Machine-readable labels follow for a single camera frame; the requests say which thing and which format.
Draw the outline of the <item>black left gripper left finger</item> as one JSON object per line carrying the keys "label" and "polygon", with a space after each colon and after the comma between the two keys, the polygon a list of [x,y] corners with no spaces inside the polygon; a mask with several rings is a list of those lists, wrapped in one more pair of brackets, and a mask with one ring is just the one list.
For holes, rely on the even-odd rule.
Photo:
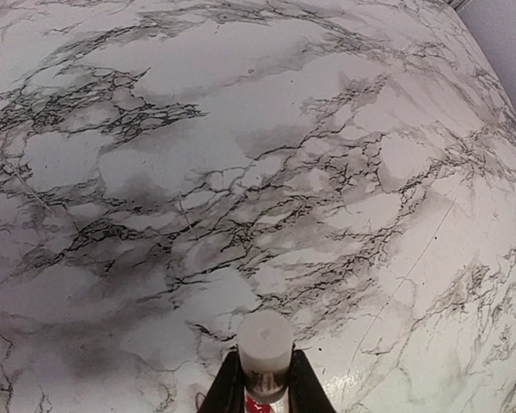
{"label": "black left gripper left finger", "polygon": [[243,370],[236,350],[225,357],[198,413],[244,413]]}

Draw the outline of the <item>white nail polish brush cap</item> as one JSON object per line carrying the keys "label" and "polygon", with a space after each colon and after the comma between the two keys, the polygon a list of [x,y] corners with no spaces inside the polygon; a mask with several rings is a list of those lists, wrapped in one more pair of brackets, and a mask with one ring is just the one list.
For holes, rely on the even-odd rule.
{"label": "white nail polish brush cap", "polygon": [[246,316],[236,331],[247,412],[287,412],[294,329],[279,313]]}

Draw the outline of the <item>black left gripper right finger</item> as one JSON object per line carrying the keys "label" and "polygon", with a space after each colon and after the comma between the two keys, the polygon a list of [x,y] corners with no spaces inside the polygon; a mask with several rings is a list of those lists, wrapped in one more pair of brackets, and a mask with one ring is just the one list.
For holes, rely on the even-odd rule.
{"label": "black left gripper right finger", "polygon": [[317,378],[305,352],[292,351],[288,372],[290,413],[335,413],[335,409]]}

